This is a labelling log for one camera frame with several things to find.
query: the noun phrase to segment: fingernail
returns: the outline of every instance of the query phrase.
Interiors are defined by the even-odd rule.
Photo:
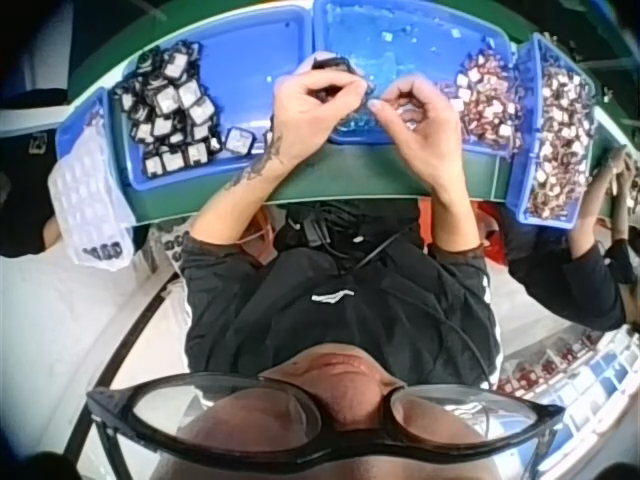
[[[367,107],[369,107],[369,109],[373,111],[379,111],[381,106],[382,102],[380,100],[376,100],[375,98],[372,98],[367,102]]]

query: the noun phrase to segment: hand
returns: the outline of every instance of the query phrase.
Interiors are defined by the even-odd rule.
[[[616,176],[618,189],[621,192],[626,192],[626,194],[628,195],[629,190],[631,189],[631,182],[633,182],[633,178],[635,177],[635,175],[636,166],[633,160],[630,157],[625,157],[622,171]]]
[[[624,170],[627,159],[630,160],[631,156],[626,146],[623,145],[611,151],[607,163],[611,166],[614,175]]]
[[[367,90],[365,80],[347,72],[301,71],[310,66],[314,57],[294,75],[281,78],[275,89],[271,154],[291,168],[324,145],[336,125],[362,104]],[[341,90],[322,103],[313,92],[327,87]]]
[[[368,105],[409,167],[435,194],[446,193],[453,182],[464,185],[460,118],[435,85],[420,75],[403,77]],[[406,126],[409,121],[416,122],[413,131]]]

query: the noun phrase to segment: black sleeve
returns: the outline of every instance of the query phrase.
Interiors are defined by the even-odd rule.
[[[212,245],[187,236],[182,275],[191,307],[185,352],[191,371],[202,371],[213,338],[224,336],[236,316],[238,298],[258,264],[237,245]]]
[[[570,320],[585,327],[609,331],[624,325],[619,287],[594,245],[587,253],[563,266],[573,301],[580,316]]]
[[[636,274],[629,258],[629,242],[624,239],[614,241],[605,252],[609,259],[609,271],[617,283],[631,285],[636,283]]]
[[[446,300],[450,304],[449,308],[456,310],[451,312],[450,317],[460,319],[462,331],[473,342],[487,367],[491,383],[495,385],[500,374],[502,347],[498,324],[491,309],[491,287],[483,247],[452,253],[429,245],[429,256],[438,262],[449,279],[457,285],[458,288],[451,290],[458,293]],[[471,366],[477,364],[477,360],[471,356],[471,352],[468,352],[467,357],[469,360],[465,363],[465,368],[470,370]],[[483,381],[484,378],[480,377],[472,384]]]

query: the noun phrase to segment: blue bin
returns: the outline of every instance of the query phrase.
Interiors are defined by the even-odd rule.
[[[593,81],[586,75],[565,53],[548,42],[542,35],[534,33],[532,39],[518,49],[516,69],[521,85],[524,87],[524,97],[520,100],[523,121],[520,126],[523,145],[520,152],[512,159],[511,176],[507,190],[506,204],[516,215],[519,222],[530,225],[542,225],[562,229],[571,229],[576,223],[580,211],[579,201],[568,208],[566,220],[551,220],[533,217],[527,214],[527,204],[534,184],[534,176],[540,150],[540,129],[542,127],[542,62],[543,54],[558,57],[560,65],[569,71],[580,75],[591,91],[595,93]],[[591,165],[592,145],[586,152],[587,172]]]
[[[104,88],[98,88],[84,102],[78,105],[56,129],[56,155],[58,160],[71,153],[76,141],[82,135],[85,126],[93,115],[100,115],[104,121],[105,151],[109,159],[111,175],[120,185],[120,179],[116,174],[115,154],[113,150],[113,127],[111,116],[111,104],[109,92]]]
[[[316,0],[313,9],[316,50],[349,58],[381,95],[397,77],[422,73],[435,83],[455,83],[469,54],[491,39],[511,65],[511,44],[495,26],[470,15],[416,0]],[[331,136],[339,144],[386,144],[389,136],[363,109],[353,125],[341,124]],[[508,153],[480,142],[465,150]]]
[[[255,150],[260,150],[273,113],[274,83],[311,55],[311,28],[311,15],[306,9],[282,6],[212,20],[174,35],[160,46],[169,48],[179,40],[202,44],[200,82],[220,109],[222,139],[230,127],[242,127],[256,134]],[[129,62],[125,76],[135,69],[136,60]],[[129,137],[131,123],[123,117],[127,168],[136,190],[241,170],[257,157],[236,157],[225,151],[206,165],[147,178],[142,146]]]

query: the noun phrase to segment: tattoo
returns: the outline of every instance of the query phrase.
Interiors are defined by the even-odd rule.
[[[262,176],[262,172],[264,171],[267,164],[272,160],[280,160],[280,149],[282,148],[282,134],[278,134],[274,136],[273,140],[267,147],[264,152],[264,155],[249,165],[247,168],[242,170],[238,175],[236,175],[227,185],[225,186],[225,190],[230,190],[231,188],[237,186],[242,181],[253,180],[254,178],[258,178]]]

